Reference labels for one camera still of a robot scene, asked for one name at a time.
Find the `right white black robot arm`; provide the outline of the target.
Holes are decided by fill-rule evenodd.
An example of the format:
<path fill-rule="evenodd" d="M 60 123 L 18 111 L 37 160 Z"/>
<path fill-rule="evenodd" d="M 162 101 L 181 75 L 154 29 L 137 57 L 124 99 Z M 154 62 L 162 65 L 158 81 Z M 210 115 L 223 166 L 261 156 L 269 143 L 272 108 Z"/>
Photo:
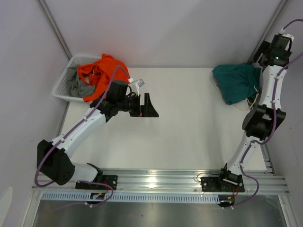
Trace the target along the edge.
<path fill-rule="evenodd" d="M 242 178 L 250 157 L 255 149 L 271 139 L 286 117 L 281 110 L 280 96 L 293 41 L 292 35 L 281 31 L 271 42 L 264 41 L 254 57 L 262 69 L 260 99 L 244 118 L 242 140 L 216 179 L 216 188 L 220 192 L 244 191 Z"/>

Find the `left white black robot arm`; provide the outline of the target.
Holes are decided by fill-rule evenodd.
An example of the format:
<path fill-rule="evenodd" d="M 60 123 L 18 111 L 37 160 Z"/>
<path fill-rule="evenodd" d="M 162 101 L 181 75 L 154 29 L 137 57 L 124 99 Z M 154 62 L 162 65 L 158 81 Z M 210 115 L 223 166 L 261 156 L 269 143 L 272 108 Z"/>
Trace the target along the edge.
<path fill-rule="evenodd" d="M 111 82 L 71 129 L 51 141 L 38 143 L 36 172 L 43 173 L 51 179 L 51 183 L 58 185 L 76 181 L 98 189 L 103 183 L 102 170 L 90 163 L 73 163 L 71 157 L 83 141 L 119 112 L 128 112 L 131 117 L 158 118 L 149 93 L 144 94 L 144 104 L 140 104 L 139 90 L 143 85 L 141 79 L 131 83 L 121 80 Z"/>

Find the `teal green shorts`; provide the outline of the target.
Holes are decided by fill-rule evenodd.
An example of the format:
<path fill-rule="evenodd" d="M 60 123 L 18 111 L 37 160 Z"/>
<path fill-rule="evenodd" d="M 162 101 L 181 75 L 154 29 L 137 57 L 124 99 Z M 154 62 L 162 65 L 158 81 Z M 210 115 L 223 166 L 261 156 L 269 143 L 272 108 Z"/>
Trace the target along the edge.
<path fill-rule="evenodd" d="M 260 68 L 250 64 L 226 64 L 213 68 L 213 77 L 228 105 L 246 99 L 256 99 L 261 92 L 259 85 Z"/>

